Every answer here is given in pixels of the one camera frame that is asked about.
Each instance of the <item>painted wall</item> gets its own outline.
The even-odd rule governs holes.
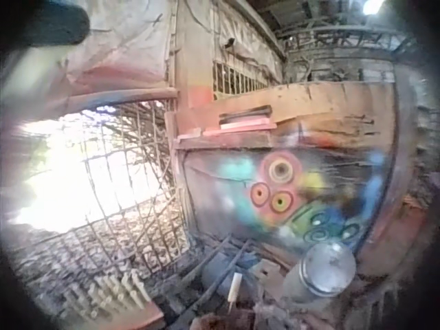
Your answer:
[[[313,243],[355,248],[389,173],[381,151],[319,148],[189,152],[184,174],[198,229],[300,254]]]

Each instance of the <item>spray paint can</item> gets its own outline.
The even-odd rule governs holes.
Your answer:
[[[318,243],[286,275],[283,297],[297,304],[333,298],[349,286],[355,273],[356,260],[347,246]]]

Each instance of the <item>light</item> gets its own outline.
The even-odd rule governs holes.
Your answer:
[[[364,15],[375,15],[385,0],[366,0],[364,4]]]

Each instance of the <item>spray paint graffiti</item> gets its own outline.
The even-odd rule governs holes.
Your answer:
[[[250,157],[227,159],[219,172],[243,182],[244,190],[227,188],[239,220],[283,245],[306,247],[321,241],[342,241],[354,248],[380,198],[384,156],[368,155],[368,180],[336,188],[325,174],[303,164],[294,151],[272,151],[260,162]]]

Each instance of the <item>metal grate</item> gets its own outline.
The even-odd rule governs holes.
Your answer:
[[[16,274],[53,316],[78,317],[65,305],[72,285],[87,291],[100,276],[121,281],[133,272],[140,281],[163,278],[188,250],[168,102],[99,107],[27,127],[45,131],[47,157],[27,180],[36,199],[4,235]]]
[[[212,66],[212,75],[214,77],[214,99],[222,99],[228,95],[243,94],[250,91],[256,91],[268,86],[267,81],[263,78],[257,79],[250,75],[246,75],[226,65],[214,61]]]

